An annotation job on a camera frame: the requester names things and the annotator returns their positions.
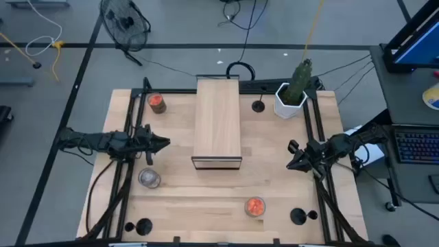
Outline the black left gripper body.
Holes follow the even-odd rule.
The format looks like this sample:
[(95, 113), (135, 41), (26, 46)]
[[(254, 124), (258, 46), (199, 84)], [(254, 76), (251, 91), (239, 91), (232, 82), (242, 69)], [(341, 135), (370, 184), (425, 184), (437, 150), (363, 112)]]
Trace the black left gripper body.
[(134, 142), (135, 146), (140, 149), (140, 151), (145, 152), (146, 161), (148, 165), (153, 165), (153, 156), (156, 153), (155, 145), (152, 142), (153, 132), (151, 130), (151, 126), (149, 124), (145, 124), (144, 126), (140, 126), (135, 130), (134, 133)]

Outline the yellow white blue disc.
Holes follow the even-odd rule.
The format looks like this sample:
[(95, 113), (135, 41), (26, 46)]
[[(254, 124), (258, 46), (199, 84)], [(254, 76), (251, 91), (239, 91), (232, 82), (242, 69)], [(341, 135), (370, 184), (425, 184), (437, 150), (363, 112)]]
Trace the yellow white blue disc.
[(439, 82), (424, 91), (422, 99), (426, 106), (439, 110)]

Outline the black floor fan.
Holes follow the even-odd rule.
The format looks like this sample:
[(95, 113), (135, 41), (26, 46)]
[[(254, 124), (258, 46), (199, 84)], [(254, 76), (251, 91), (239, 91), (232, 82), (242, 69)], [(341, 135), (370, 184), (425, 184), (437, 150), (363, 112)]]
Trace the black floor fan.
[(99, 14), (115, 49), (140, 67), (143, 65), (131, 53), (145, 48), (151, 23), (133, 0), (100, 0)]

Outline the grey floor bar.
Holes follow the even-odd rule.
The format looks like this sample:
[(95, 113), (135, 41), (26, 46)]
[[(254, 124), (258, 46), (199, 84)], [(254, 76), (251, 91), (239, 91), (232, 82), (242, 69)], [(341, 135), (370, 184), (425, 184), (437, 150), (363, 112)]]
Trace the grey floor bar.
[(0, 78), (0, 86), (28, 86), (32, 87), (34, 85), (34, 80), (27, 77), (17, 77), (17, 78)]

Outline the white hexagonal plant pot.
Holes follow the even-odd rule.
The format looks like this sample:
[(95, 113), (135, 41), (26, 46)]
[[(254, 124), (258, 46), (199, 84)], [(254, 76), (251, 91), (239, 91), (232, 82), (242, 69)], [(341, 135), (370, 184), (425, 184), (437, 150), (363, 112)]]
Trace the white hexagonal plant pot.
[(304, 103), (308, 99), (308, 95), (303, 91), (299, 105), (284, 104), (283, 101), (281, 100), (281, 91), (283, 89), (286, 89), (288, 86), (289, 86), (289, 83), (286, 83), (286, 82), (282, 83), (279, 86), (277, 92), (275, 92), (275, 94), (274, 94), (274, 96), (275, 96), (274, 113), (282, 119), (289, 119), (291, 117), (294, 117), (299, 112), (299, 110), (302, 109)]

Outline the wooden shelf with black frame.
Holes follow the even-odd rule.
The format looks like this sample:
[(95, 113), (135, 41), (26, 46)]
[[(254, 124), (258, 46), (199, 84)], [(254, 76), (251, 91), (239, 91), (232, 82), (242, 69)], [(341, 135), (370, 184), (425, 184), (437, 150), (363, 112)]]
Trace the wooden shelf with black frame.
[(237, 80), (198, 80), (191, 156), (196, 170), (240, 168), (242, 155), (239, 103)]

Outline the white box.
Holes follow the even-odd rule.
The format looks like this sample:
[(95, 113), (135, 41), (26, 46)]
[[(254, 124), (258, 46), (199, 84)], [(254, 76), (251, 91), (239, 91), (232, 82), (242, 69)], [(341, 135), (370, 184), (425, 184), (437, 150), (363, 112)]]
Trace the white box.
[(377, 144), (366, 144), (366, 147), (361, 146), (355, 151), (355, 156), (363, 161), (363, 166), (365, 167), (380, 158), (383, 158), (384, 153)]

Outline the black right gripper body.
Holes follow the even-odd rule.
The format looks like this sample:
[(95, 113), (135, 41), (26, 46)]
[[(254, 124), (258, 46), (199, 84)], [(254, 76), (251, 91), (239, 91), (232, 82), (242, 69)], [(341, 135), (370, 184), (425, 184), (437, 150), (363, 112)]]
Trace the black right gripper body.
[(307, 143), (306, 148), (301, 150), (299, 144), (295, 140), (291, 140), (287, 147), (288, 151), (295, 154), (303, 154), (306, 156), (311, 166), (313, 175), (316, 178), (324, 178), (326, 176), (326, 155), (324, 153), (324, 145), (317, 142), (316, 140), (311, 140)]

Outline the black power strip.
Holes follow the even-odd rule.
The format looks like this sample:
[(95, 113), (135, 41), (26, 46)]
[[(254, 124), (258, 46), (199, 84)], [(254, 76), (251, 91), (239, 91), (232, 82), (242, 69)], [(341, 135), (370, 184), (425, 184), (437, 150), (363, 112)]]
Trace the black power strip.
[[(291, 78), (265, 79), (265, 80), (240, 80), (239, 90), (242, 92), (256, 94), (274, 94), (283, 83), (290, 83)], [(305, 91), (325, 91), (322, 80), (319, 77), (312, 77)]]

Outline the black round lid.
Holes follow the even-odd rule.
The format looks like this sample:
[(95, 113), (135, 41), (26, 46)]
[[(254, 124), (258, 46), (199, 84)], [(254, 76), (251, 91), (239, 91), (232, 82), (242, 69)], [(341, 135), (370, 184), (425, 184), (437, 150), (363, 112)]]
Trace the black round lid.
[(265, 89), (262, 88), (260, 98), (252, 103), (252, 110), (256, 113), (261, 113), (265, 110), (265, 103), (262, 101), (264, 92)]

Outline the silver grey candle jar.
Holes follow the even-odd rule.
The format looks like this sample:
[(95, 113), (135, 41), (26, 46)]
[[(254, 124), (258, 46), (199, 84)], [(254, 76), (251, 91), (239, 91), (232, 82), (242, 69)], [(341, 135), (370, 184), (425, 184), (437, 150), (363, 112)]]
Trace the silver grey candle jar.
[(155, 189), (160, 185), (161, 177), (153, 169), (145, 168), (139, 172), (138, 181), (144, 187)]

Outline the orange candle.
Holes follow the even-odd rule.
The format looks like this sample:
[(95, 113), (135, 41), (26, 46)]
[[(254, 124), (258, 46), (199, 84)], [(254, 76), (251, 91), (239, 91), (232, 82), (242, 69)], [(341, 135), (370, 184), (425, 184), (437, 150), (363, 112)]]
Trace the orange candle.
[(160, 93), (152, 93), (147, 98), (148, 105), (156, 114), (164, 113), (167, 110), (167, 105), (163, 96)]
[(260, 217), (265, 213), (265, 201), (260, 197), (251, 197), (246, 201), (244, 210), (250, 217)]

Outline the black candlestick holder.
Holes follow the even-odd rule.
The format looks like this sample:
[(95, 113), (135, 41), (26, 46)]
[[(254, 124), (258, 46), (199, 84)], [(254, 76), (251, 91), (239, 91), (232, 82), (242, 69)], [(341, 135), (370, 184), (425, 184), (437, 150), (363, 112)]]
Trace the black candlestick holder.
[(295, 225), (303, 225), (308, 219), (316, 220), (318, 218), (318, 213), (314, 210), (310, 210), (306, 213), (301, 208), (294, 208), (289, 213), (290, 220)]
[(146, 236), (150, 234), (153, 228), (153, 223), (148, 218), (141, 218), (137, 221), (136, 224), (132, 222), (128, 222), (124, 226), (124, 230), (126, 232), (136, 231), (136, 233), (140, 236)]

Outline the backlit rainbow keyboard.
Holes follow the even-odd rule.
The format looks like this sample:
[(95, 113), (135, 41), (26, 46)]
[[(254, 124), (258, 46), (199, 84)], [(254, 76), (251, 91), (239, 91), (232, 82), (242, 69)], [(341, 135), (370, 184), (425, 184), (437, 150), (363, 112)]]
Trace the backlit rainbow keyboard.
[(401, 163), (439, 165), (439, 130), (396, 128), (393, 135)]

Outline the black rounded floor object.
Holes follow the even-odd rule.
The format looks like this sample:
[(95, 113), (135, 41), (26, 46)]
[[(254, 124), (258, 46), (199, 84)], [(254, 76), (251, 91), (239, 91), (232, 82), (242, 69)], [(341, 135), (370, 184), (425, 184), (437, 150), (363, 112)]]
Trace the black rounded floor object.
[(381, 241), (383, 242), (383, 245), (385, 245), (385, 246), (401, 247), (400, 243), (398, 243), (397, 240), (389, 234), (382, 235)]

